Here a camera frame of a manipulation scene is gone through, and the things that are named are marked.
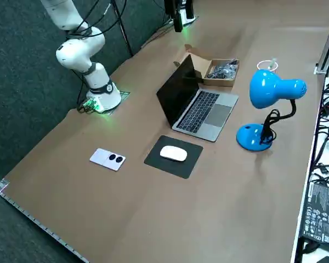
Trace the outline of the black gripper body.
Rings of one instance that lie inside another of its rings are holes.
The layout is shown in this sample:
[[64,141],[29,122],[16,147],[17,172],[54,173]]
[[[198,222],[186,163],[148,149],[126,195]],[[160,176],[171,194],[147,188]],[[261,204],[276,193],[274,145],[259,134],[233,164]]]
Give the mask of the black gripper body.
[[164,0],[164,9],[166,14],[174,14],[176,10],[181,8],[184,9],[192,9],[193,8],[193,0]]

